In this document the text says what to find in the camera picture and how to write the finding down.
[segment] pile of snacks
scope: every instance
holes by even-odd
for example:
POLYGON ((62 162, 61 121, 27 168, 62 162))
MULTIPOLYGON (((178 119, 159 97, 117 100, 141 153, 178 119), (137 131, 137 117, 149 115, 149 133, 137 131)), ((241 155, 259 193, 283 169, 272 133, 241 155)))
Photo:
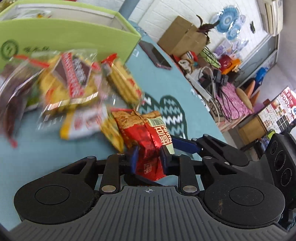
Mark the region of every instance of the pile of snacks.
POLYGON ((100 64, 92 49, 15 56, 0 73, 0 127, 16 147, 23 113, 39 106, 38 129, 53 130, 60 123, 60 138, 65 140, 101 131, 119 152, 124 145, 138 145, 135 173, 158 180, 164 177, 160 148, 165 145, 173 154, 172 138, 158 111, 136 111, 143 97, 117 54, 100 64))

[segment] decorative plate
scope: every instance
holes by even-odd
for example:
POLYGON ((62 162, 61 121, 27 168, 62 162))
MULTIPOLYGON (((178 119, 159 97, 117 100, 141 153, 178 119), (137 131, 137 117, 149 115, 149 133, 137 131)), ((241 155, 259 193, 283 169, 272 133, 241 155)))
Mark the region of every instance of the decorative plate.
POLYGON ((224 8, 220 13, 216 14, 211 23, 220 20, 220 23, 216 26, 216 29, 220 33, 227 33, 239 18, 239 10, 234 6, 228 6, 224 8))
POLYGON ((229 30, 229 32, 227 32, 227 34, 226 34, 226 38, 227 38, 228 40, 230 40, 230 41, 235 40, 235 39, 238 37, 238 35, 239 35, 239 33, 240 33, 240 30, 241 30, 240 25, 234 25, 234 26, 229 30))
POLYGON ((240 25, 242 27, 245 22, 246 22, 246 16, 245 15, 240 15, 239 18, 237 19, 236 24, 240 25))

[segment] green box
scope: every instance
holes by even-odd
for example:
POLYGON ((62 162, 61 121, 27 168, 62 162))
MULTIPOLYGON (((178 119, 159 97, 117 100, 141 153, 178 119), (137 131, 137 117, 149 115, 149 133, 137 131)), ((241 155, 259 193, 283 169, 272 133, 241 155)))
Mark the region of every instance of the green box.
POLYGON ((0 13, 0 69, 15 54, 97 49, 98 60, 117 53, 125 62, 141 35, 118 12, 60 0, 20 0, 0 13), (29 9, 52 11, 50 18, 12 19, 29 9))

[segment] sign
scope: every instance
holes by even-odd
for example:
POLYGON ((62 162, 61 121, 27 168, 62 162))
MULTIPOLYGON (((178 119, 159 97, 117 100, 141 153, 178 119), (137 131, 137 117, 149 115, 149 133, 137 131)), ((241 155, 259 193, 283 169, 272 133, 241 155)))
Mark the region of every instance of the sign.
POLYGON ((281 133, 296 118, 296 94, 285 88, 258 116, 267 131, 281 133))

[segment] brown cardboard box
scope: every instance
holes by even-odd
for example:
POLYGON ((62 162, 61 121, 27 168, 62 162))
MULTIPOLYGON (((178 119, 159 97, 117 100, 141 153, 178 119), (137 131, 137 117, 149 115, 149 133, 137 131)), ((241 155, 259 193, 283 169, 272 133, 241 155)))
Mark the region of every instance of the brown cardboard box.
POLYGON ((196 26, 178 16, 158 41, 158 45, 169 55, 180 57, 188 51, 198 55, 206 46, 207 36, 196 31, 196 26))

